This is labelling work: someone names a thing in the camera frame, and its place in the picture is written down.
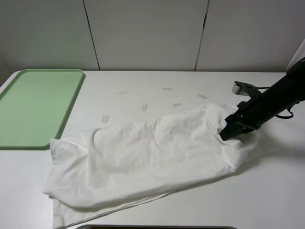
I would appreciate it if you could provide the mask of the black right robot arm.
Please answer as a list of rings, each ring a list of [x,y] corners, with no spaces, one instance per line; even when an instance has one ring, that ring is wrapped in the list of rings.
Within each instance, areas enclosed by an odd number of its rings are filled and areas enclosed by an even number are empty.
[[[240,102],[238,110],[225,118],[226,126],[220,132],[224,141],[258,130],[273,117],[294,117],[291,108],[305,100],[305,59],[295,63],[282,79],[270,87],[235,81],[232,92],[248,95],[250,100]]]

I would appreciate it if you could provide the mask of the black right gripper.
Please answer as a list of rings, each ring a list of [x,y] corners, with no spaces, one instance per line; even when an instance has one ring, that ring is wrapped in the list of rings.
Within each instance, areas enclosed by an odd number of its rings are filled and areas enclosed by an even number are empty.
[[[270,95],[260,94],[238,104],[238,110],[225,118],[226,126],[220,132],[223,141],[259,129],[262,124],[284,110],[284,102]]]

